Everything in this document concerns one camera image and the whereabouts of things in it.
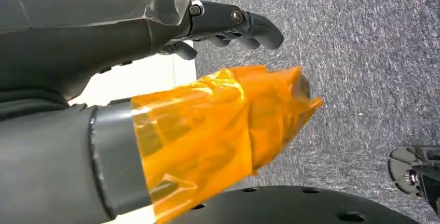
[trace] metal bolt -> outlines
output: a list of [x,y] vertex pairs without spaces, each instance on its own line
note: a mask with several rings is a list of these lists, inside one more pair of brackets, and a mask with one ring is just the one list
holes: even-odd
[[243,12],[239,8],[232,10],[232,20],[235,23],[241,23],[241,21],[243,21]]
[[191,5],[189,7],[189,13],[193,16],[198,16],[198,15],[202,14],[202,10],[200,9],[200,7],[198,5]]
[[417,174],[417,172],[415,172],[413,170],[407,170],[405,172],[405,175],[403,176],[403,178],[408,183],[408,185],[411,185],[411,186],[415,186],[416,184],[419,183],[418,174]]

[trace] translucent orange film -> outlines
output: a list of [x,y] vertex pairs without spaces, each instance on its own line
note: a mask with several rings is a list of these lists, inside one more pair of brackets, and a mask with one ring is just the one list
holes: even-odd
[[224,69],[171,91],[133,97],[134,128],[157,223],[269,163],[321,99],[299,67]]

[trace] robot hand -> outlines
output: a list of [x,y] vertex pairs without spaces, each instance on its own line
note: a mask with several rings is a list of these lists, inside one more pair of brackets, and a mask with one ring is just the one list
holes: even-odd
[[188,9],[191,29],[187,37],[166,45],[161,54],[176,53],[192,60],[197,52],[183,40],[208,40],[217,47],[227,46],[236,39],[246,49],[278,49],[284,41],[280,30],[267,18],[243,11],[237,6],[195,1]]

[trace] black robotic finger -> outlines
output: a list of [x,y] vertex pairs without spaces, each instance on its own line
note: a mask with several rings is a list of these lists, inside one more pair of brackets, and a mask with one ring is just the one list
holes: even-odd
[[248,12],[252,26],[248,37],[254,37],[266,49],[278,49],[284,41],[281,31],[267,18]]
[[228,44],[231,42],[231,40],[223,39],[220,36],[210,36],[206,38],[206,40],[212,42],[212,44],[220,48],[228,46]]
[[176,43],[164,46],[164,48],[159,51],[159,54],[177,54],[184,60],[190,61],[197,56],[197,50],[183,41],[178,41]]
[[238,37],[237,41],[246,49],[258,49],[260,47],[260,43],[255,38]]
[[201,40],[232,30],[240,25],[233,16],[237,6],[216,2],[201,1],[200,5],[190,7],[195,13],[191,15],[191,30],[187,39]]

